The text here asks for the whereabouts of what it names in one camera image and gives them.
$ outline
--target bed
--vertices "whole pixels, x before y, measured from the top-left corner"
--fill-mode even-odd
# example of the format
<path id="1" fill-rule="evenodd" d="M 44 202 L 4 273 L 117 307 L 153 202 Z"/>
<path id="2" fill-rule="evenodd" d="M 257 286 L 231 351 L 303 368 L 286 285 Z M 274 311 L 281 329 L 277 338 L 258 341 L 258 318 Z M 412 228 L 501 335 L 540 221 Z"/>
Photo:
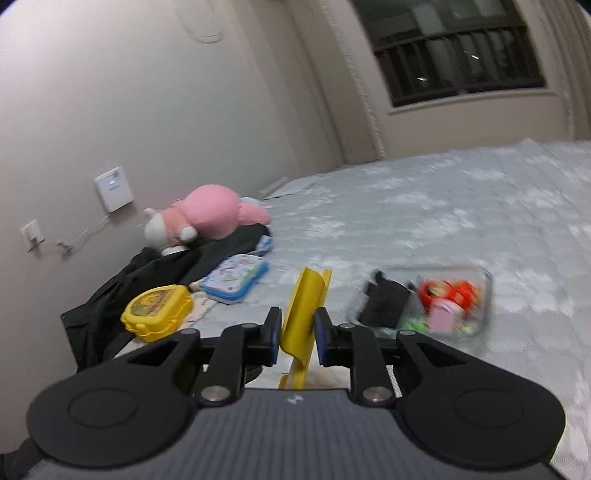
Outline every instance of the bed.
<path id="1" fill-rule="evenodd" d="M 560 399 L 567 427 L 553 465 L 566 478 L 591 479 L 591 143 L 528 140 L 310 180 L 302 192 L 266 201 L 271 269 L 244 303 L 216 305 L 197 325 L 202 335 L 285 308 L 303 266 L 333 270 L 326 307 L 337 324 L 380 265 L 476 262 L 495 279 L 494 317 L 470 353 Z M 282 356 L 249 386 L 276 388 L 288 366 Z M 346 372 L 318 370 L 316 386 L 347 381 Z"/>

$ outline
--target plush toy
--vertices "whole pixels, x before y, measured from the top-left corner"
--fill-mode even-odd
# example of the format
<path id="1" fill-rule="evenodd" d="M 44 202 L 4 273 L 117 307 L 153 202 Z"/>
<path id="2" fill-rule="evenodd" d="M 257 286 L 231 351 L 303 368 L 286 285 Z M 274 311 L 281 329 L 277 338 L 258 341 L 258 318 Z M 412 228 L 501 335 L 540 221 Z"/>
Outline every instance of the plush toy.
<path id="1" fill-rule="evenodd" d="M 218 240 L 239 225 L 268 225 L 271 216 L 254 199 L 241 199 L 221 185 L 203 185 L 165 210 L 144 210 L 149 220 L 144 229 L 147 244 L 168 255 L 185 250 L 197 239 Z"/>

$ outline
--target window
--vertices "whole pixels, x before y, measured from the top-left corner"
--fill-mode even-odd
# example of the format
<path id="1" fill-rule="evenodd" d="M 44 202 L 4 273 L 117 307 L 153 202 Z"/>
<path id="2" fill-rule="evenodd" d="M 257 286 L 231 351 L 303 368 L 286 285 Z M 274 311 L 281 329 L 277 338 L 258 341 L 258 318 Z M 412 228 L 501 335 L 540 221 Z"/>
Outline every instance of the window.
<path id="1" fill-rule="evenodd" d="M 544 87 L 512 0 L 352 0 L 394 106 Z"/>

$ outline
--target wall switch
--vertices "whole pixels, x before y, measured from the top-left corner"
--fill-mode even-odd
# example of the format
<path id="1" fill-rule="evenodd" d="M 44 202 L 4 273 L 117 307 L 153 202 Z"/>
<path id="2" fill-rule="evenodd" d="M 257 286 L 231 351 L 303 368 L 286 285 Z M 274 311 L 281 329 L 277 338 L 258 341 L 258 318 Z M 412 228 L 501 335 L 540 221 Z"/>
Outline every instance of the wall switch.
<path id="1" fill-rule="evenodd" d="M 134 199 L 122 167 L 99 175 L 95 178 L 95 186 L 107 213 L 116 211 Z"/>
<path id="2" fill-rule="evenodd" d="M 29 251 L 35 247 L 38 247 L 39 244 L 45 240 L 45 237 L 41 233 L 41 228 L 39 227 L 39 222 L 37 219 L 34 219 L 32 222 L 22 227 L 21 235 L 24 238 L 27 250 Z"/>

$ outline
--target power cord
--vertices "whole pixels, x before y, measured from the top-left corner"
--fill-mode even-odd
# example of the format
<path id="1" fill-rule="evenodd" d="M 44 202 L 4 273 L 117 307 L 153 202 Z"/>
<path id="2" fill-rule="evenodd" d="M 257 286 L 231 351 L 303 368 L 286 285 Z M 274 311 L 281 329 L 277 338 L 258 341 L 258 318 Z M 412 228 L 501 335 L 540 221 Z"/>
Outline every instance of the power cord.
<path id="1" fill-rule="evenodd" d="M 86 243 L 86 241 L 88 240 L 88 238 L 92 235 L 94 235 L 95 233 L 98 233 L 98 231 L 100 231 L 104 225 L 104 223 L 109 219 L 109 215 L 106 215 L 100 222 L 97 222 L 96 224 L 94 224 L 91 227 L 88 227 L 86 230 L 84 230 L 80 235 L 78 235 L 74 240 L 72 240 L 71 242 L 66 242 L 65 240 L 61 240 L 59 239 L 56 242 L 56 245 L 58 247 L 61 247 L 64 249 L 65 252 L 67 253 L 72 253 L 72 250 L 74 250 L 74 248 L 76 247 L 76 242 L 78 242 L 80 239 L 82 239 L 83 237 L 87 236 L 86 238 L 84 238 L 84 241 L 80 244 L 80 246 L 78 247 L 78 249 L 82 248 L 82 246 Z"/>

